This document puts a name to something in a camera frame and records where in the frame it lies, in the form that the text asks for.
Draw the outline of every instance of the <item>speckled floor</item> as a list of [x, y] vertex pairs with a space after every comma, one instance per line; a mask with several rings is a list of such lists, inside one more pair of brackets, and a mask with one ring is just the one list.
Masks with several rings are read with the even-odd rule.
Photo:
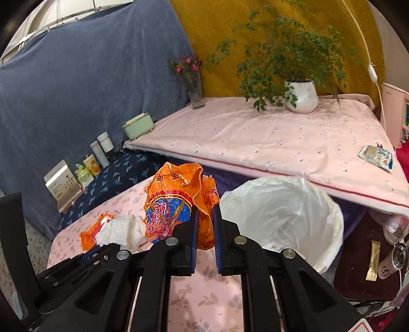
[[[51, 250], [51, 241], [46, 239], [39, 231], [37, 231], [31, 224], [26, 221], [26, 233], [28, 240], [28, 253], [36, 274], [43, 271], [47, 267], [48, 255]], [[11, 303], [11, 294], [15, 287], [11, 280], [9, 271], [7, 269], [6, 261], [4, 259], [3, 250], [0, 245], [0, 288]]]

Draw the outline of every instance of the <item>orange food wrapper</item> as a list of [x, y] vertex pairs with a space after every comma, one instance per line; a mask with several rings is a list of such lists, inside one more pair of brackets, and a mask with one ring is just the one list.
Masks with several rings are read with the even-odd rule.
[[107, 222], [110, 222], [114, 219], [114, 216], [108, 213], [101, 214], [95, 224], [93, 224], [86, 232], [81, 232], [79, 234], [82, 250], [88, 251], [97, 246], [95, 235], [101, 230], [102, 221], [104, 219]]
[[203, 168], [197, 163], [175, 166], [167, 162], [145, 186], [148, 240], [156, 243], [171, 236], [177, 224], [190, 220], [195, 205], [199, 211], [198, 248], [214, 247], [211, 215], [220, 199], [214, 179], [202, 173]]

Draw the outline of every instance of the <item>pink appliance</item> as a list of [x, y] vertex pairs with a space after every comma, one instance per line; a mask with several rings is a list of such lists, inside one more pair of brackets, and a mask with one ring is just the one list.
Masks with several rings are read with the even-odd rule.
[[409, 121], [409, 92], [388, 83], [382, 84], [382, 101], [386, 121], [386, 134], [392, 145], [398, 149], [402, 147], [402, 138], [405, 131], [409, 133], [406, 126]]

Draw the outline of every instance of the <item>flower bouquet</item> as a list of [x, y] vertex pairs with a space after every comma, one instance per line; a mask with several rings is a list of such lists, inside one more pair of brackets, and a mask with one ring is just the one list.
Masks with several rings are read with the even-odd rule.
[[197, 55], [169, 60], [169, 69], [173, 73], [180, 75], [187, 86], [193, 109], [201, 108], [205, 105], [202, 99], [202, 84], [199, 75], [201, 64], [202, 60]]

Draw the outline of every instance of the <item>white trash bin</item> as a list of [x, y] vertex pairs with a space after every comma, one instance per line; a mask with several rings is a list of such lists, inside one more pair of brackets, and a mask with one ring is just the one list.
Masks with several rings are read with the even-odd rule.
[[344, 234], [341, 209], [303, 178], [273, 176], [247, 181], [220, 199], [225, 220], [264, 249], [292, 248], [317, 272], [335, 259]]

